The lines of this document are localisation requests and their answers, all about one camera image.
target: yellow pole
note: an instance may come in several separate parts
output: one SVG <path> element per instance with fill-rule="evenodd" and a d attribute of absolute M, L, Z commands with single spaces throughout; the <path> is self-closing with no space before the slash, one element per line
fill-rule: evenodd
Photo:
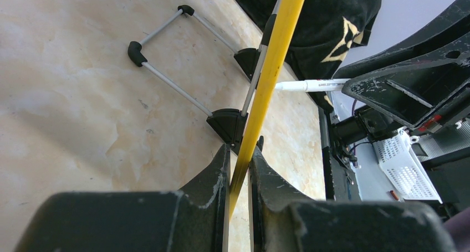
<path fill-rule="evenodd" d="M 256 141 L 261 133 L 261 127 L 268 111 L 269 100 L 284 63 L 303 3 L 304 0 L 281 0 L 280 2 L 279 12 L 274 22 L 273 32 L 269 41 L 268 51 L 266 52 L 266 59 L 261 71 L 258 88 L 254 96 L 253 106 L 251 107 L 247 128 L 243 136 L 240 152 L 238 153 L 232 182 L 230 183 L 230 218 L 235 210 L 248 165 L 253 157 Z"/>

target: white mesh tray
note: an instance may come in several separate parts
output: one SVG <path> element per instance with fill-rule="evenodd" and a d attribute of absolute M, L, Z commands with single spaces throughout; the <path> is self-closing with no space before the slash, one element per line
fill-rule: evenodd
<path fill-rule="evenodd" d="M 379 166 L 403 199 L 438 200 L 441 197 L 431 183 L 414 151 L 410 137 L 403 131 L 388 140 L 374 143 Z"/>

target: beige floor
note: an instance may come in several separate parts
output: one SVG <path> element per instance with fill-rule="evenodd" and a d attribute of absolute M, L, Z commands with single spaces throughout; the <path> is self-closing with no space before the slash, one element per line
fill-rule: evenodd
<path fill-rule="evenodd" d="M 0 250 L 14 247 L 51 194 L 175 190 L 210 162 L 221 140 L 205 114 L 126 55 L 129 41 L 184 3 L 237 48 L 258 45 L 234 0 L 0 0 Z M 144 53 L 211 110 L 242 107 L 248 83 L 231 51 L 194 18 L 178 18 Z M 262 134 L 271 166 L 323 199 L 318 113 L 307 95 L 275 93 Z M 246 190 L 231 251 L 249 251 Z"/>

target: white marker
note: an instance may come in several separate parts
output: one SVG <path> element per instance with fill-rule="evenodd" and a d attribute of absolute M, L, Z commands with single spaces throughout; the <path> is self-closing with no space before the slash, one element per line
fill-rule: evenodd
<path fill-rule="evenodd" d="M 301 81 L 285 81 L 276 83 L 276 90 L 286 91 L 335 91 L 341 90 L 349 79 L 313 79 Z"/>

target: black plastic bracket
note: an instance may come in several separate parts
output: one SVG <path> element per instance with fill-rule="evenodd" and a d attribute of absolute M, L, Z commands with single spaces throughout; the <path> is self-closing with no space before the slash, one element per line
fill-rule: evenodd
<path fill-rule="evenodd" d="M 229 144 L 232 151 L 238 155 L 247 118 L 248 114 L 242 116 L 240 110 L 220 109 L 214 111 L 206 122 L 222 138 L 223 142 Z"/>
<path fill-rule="evenodd" d="M 263 36 L 261 37 L 261 44 L 268 46 L 271 40 L 271 34 L 273 34 L 274 22 L 276 21 L 276 14 L 269 16 L 266 25 L 264 26 Z"/>
<path fill-rule="evenodd" d="M 258 63 L 260 52 L 255 48 L 245 48 L 238 51 L 233 57 L 242 68 L 249 81 L 252 81 L 254 69 Z"/>
<path fill-rule="evenodd" d="M 456 0 L 412 36 L 334 78 L 351 78 L 342 92 L 391 120 L 435 133 L 470 111 L 469 63 L 470 0 Z"/>
<path fill-rule="evenodd" d="M 143 62 L 147 62 L 147 59 L 140 50 L 142 50 L 142 45 L 136 41 L 130 42 L 129 47 L 127 48 L 127 55 L 138 67 L 141 67 Z"/>
<path fill-rule="evenodd" d="M 229 182 L 224 144 L 178 191 L 59 193 L 14 251 L 227 251 Z"/>
<path fill-rule="evenodd" d="M 194 14 L 194 9 L 187 4 L 182 4 L 181 6 L 178 7 L 178 10 L 183 10 L 183 14 L 187 14 L 189 16 L 192 16 Z"/>
<path fill-rule="evenodd" d="M 248 175 L 252 251 L 455 249 L 437 214 L 423 203 L 316 201 L 289 184 L 257 148 Z"/>
<path fill-rule="evenodd" d="M 272 14 L 266 22 L 266 26 L 264 28 L 264 33 L 261 37 L 260 44 L 265 46 L 269 45 L 269 40 L 271 39 L 275 20 L 276 14 Z M 253 80 L 254 70 L 256 68 L 256 65 L 258 64 L 260 54 L 261 52 L 255 48 L 245 48 L 238 51 L 233 56 L 237 61 L 238 65 L 242 68 L 249 81 Z"/>
<path fill-rule="evenodd" d="M 264 137 L 260 136 L 258 141 L 256 142 L 256 146 L 258 147 L 259 151 L 263 151 L 264 147 Z"/>

